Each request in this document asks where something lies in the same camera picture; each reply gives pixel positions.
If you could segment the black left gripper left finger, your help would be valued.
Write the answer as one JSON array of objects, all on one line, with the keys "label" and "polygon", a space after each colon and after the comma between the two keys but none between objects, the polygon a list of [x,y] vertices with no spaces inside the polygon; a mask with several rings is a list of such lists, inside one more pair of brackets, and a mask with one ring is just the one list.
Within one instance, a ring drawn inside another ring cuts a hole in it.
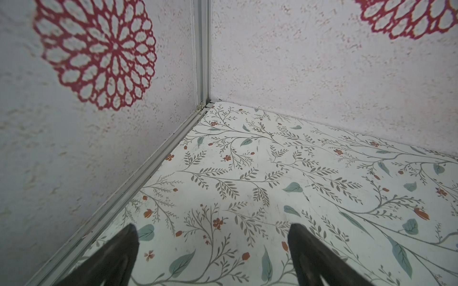
[{"label": "black left gripper left finger", "polygon": [[139,249],[137,229],[127,225],[58,286],[126,286]]}]

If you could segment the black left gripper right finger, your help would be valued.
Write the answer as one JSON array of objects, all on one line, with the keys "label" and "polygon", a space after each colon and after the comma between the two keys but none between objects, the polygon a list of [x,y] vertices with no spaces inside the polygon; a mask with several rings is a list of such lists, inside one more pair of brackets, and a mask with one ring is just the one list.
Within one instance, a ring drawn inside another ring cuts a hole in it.
[{"label": "black left gripper right finger", "polygon": [[301,286],[370,286],[363,276],[321,243],[304,225],[292,224],[287,242]]}]

